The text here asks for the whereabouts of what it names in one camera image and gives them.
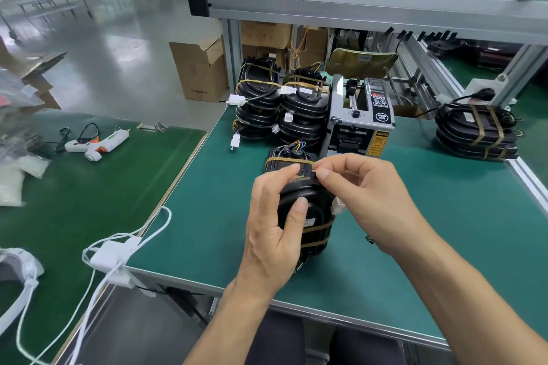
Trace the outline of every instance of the stack of motors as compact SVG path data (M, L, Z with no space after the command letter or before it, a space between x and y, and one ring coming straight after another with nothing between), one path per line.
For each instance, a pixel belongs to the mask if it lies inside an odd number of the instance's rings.
M323 139L329 114L329 85L325 80L314 65L297 69L286 78L284 85L295 87L296 92L282 98L278 126L284 143L299 139L312 146Z
M322 186L312 172L312 163L317 160L317 155L304 152L303 147L303 142L297 140L290 145L272 149L265 164L265 172L272 172L295 162L303 162L298 176L280 192L278 205L278 225L283 228L285 218L297 198L304 196L308 201L301 255L295 269L297 272L307 259L325 250L335 220L332 214L335 196Z
M481 160L518 157L513 114L500 107L444 104L436 111L440 144L451 153Z
M236 108L232 124L235 133L246 139L264 139L272 134L282 100L278 91L280 82L274 58L246 58L236 85L236 94L246 101Z

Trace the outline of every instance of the left hand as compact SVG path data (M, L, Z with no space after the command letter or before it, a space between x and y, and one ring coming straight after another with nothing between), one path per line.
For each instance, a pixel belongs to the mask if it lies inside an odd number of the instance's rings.
M295 271L308 202L293 204L284 229L278 226L279 193L299 172L298 163L259 176L253 184L245 231L242 264L234 286L246 294L270 301Z

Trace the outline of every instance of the hand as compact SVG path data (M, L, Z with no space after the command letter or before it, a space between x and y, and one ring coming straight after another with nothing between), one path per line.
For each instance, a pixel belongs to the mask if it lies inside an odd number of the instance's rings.
M279 193L299 170L299 164L287 166L259 176L253 184L243 259L234 283L248 295L272 300L295 271L308 202L304 197L296 200L283 230L278 226L278 204Z
M392 163L349 153L326 157L312 168L382 251L396 256L436 236Z

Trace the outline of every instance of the caution label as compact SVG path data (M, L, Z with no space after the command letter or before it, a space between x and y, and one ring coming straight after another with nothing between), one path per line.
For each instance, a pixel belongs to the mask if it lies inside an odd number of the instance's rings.
M390 132L381 132L377 130L373 136L373 140L371 140L371 145L369 146L367 154L371 156L380 156L389 135Z

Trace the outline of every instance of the fingernail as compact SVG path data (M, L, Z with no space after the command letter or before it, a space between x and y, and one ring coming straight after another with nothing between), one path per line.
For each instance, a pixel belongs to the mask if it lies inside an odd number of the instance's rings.
M320 181L323 181L327 175L329 175L330 170L325 169L323 167L316 169L316 178L318 178Z
M308 211L308 201L304 196L300 196L295 201L295 210L305 214Z

